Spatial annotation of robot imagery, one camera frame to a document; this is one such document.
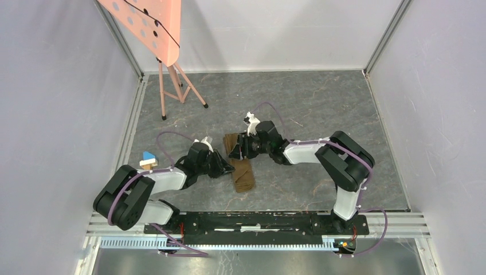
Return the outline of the brown cloth napkin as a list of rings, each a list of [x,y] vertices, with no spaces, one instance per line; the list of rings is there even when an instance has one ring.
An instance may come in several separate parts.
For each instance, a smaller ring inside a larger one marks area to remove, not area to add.
[[[232,151],[237,143],[236,133],[227,133],[223,137],[223,143],[227,155]],[[229,163],[235,168],[232,172],[233,184],[237,193],[244,193],[255,188],[256,180],[253,175],[250,160],[229,159]]]

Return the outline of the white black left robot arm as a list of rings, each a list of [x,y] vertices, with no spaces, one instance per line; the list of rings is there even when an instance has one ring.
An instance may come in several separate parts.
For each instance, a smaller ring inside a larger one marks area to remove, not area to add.
[[[144,222],[174,233],[180,226],[175,207],[154,196],[187,189],[203,175],[217,179],[234,170],[217,149],[197,140],[173,167],[139,171],[127,164],[120,166],[93,201],[93,209],[123,231]]]

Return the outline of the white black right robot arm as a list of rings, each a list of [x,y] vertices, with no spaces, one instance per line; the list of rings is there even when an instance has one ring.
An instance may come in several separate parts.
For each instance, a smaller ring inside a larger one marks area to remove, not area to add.
[[[238,133],[231,146],[231,159],[253,159],[267,154],[280,165],[321,164],[336,186],[336,202],[331,211],[331,227],[345,234],[354,227],[360,191],[371,178],[374,158],[343,131],[318,140],[288,140],[272,121],[246,118],[247,129]]]

